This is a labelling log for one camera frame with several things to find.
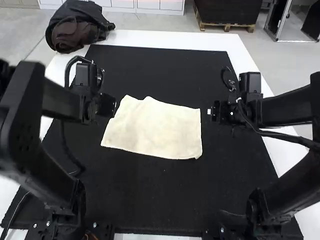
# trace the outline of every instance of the gray floor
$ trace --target gray floor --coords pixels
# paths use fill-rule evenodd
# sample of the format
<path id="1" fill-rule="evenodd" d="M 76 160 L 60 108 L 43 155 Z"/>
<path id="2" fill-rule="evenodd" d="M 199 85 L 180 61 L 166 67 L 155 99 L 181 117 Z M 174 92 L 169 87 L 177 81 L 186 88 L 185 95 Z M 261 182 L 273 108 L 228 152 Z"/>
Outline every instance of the gray floor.
<path id="1" fill-rule="evenodd" d="M 53 10 L 0 8 L 0 58 L 12 64 L 27 59 L 48 65 L 55 52 L 48 47 L 44 34 L 53 13 Z M 104 16 L 114 22 L 117 29 L 200 32 L 189 3 L 184 16 L 120 12 L 104 12 Z M 294 24 L 297 20 L 296 16 L 290 17 L 282 38 L 305 37 Z M 232 28 L 230 33 L 239 34 L 274 94 L 309 84 L 310 74 L 320 71 L 320 43 L 275 43 L 263 30 L 265 21 L 266 14 L 262 13 L 254 33 L 242 28 Z M 205 32 L 223 33 L 223 30 L 214 27 Z M 312 137 L 309 126 L 297 126 L 296 130 L 299 135 Z"/>

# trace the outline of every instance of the black bag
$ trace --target black bag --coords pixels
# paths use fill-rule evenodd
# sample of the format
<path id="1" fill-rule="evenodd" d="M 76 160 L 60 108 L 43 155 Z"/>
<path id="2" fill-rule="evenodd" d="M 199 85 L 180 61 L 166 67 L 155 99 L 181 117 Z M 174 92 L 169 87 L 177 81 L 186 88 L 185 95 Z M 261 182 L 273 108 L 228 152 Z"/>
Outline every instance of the black bag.
<path id="1" fill-rule="evenodd" d="M 115 27 L 93 1 L 67 0 L 50 19 L 45 39 L 51 49 L 68 54 L 105 40 Z"/>

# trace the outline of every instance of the cream towel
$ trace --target cream towel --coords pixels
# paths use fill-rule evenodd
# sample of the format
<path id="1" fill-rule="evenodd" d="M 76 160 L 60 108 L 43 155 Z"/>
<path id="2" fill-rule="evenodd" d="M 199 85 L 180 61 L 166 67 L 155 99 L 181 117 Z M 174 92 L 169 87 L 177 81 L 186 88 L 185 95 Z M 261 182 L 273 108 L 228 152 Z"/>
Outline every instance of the cream towel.
<path id="1" fill-rule="evenodd" d="M 198 159 L 200 109 L 126 95 L 106 126 L 101 146 L 165 159 Z"/>

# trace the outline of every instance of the black cable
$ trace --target black cable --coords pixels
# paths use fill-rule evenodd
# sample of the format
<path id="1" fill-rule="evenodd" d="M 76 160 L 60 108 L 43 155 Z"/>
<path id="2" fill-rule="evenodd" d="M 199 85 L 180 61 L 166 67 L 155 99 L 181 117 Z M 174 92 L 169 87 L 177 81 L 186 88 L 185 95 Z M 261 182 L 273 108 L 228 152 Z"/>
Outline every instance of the black cable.
<path id="1" fill-rule="evenodd" d="M 66 64 L 66 67 L 65 67 L 65 71 L 64 71 L 64 88 L 65 89 L 69 89 L 69 75 L 70 75 L 71 67 L 73 64 L 75 64 L 78 61 L 81 61 L 83 63 L 88 63 L 88 64 L 92 63 L 92 61 L 85 59 L 82 56 L 73 57 Z M 60 120 L 60 137 L 61 137 L 61 144 L 62 144 L 62 149 L 64 153 L 71 160 L 71 162 L 79 168 L 79 170 L 73 171 L 72 175 L 75 177 L 78 177 L 81 173 L 83 173 L 86 170 L 86 167 L 73 155 L 73 153 L 71 152 L 71 150 L 67 145 L 66 134 L 65 134 L 65 122 L 63 120 Z"/>
<path id="2" fill-rule="evenodd" d="M 10 225 L 12 223 L 12 221 L 14 220 L 14 218 L 16 217 L 16 214 L 20 208 L 20 205 L 22 204 L 22 202 L 26 199 L 26 197 L 29 195 L 29 191 L 21 198 L 20 202 L 18 203 L 18 205 L 16 206 L 13 214 L 12 214 L 12 217 L 10 218 L 9 222 L 8 222 L 8 225 L 6 226 L 5 229 L 3 229 L 3 232 L 1 234 L 1 237 L 0 237 L 0 240 L 5 240 L 6 239 L 6 236 L 8 234 L 8 231 L 9 231 L 9 228 L 10 228 Z"/>
<path id="3" fill-rule="evenodd" d="M 226 72 L 230 72 L 232 74 L 232 77 L 234 78 L 234 80 L 231 80 L 231 79 L 228 79 L 226 80 L 225 79 L 225 73 Z M 236 82 L 238 81 L 238 78 L 237 76 L 232 72 L 232 70 L 230 69 L 230 67 L 228 66 L 224 66 L 220 72 L 220 77 L 221 77 L 221 80 L 223 82 L 223 84 L 229 89 L 230 92 L 235 92 L 237 90 L 237 87 L 236 87 Z"/>
<path id="4" fill-rule="evenodd" d="M 245 114 L 245 111 L 243 109 L 243 102 L 242 99 L 237 100 L 237 105 L 238 105 L 238 110 L 245 120 L 245 122 L 259 135 L 262 137 L 269 137 L 269 138 L 274 138 L 274 139 L 280 139 L 283 141 L 291 142 L 294 144 L 300 144 L 303 145 L 309 149 L 320 151 L 320 143 L 315 142 L 313 140 L 310 140 L 308 138 L 302 137 L 302 136 L 293 136 L 289 134 L 284 134 L 280 132 L 274 132 L 274 131 L 265 131 L 265 130 L 260 130 L 258 127 L 254 125 L 254 123 L 248 118 L 248 116 Z"/>

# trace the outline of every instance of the black mat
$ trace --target black mat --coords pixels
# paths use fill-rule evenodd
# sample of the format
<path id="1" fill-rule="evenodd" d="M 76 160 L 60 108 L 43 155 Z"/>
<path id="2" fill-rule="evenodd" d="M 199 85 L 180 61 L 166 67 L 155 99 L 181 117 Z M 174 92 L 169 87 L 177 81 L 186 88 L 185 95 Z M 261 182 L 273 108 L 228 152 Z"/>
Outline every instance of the black mat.
<path id="1" fill-rule="evenodd" d="M 221 68 L 232 67 L 226 52 L 92 45 L 86 57 L 105 69 L 103 91 L 119 102 L 128 94 L 200 108 L 203 146 L 198 160 L 162 159 L 101 147 L 108 119 L 98 117 L 98 124 L 90 126 L 68 123 L 69 146 L 87 167 L 80 179 L 86 187 L 88 221 L 111 222 L 119 232 L 197 236 L 217 226 L 219 209 L 244 214 L 252 190 L 277 179 L 260 136 L 236 128 L 232 137 L 230 126 L 212 123 L 207 116 L 214 100 L 228 96 L 220 80 Z M 59 142 L 54 120 L 43 144 L 72 171 Z M 19 190 L 2 226 L 21 195 Z M 43 208 L 30 199 L 13 226 L 27 229 L 46 219 Z M 289 229 L 300 234 L 295 221 Z"/>

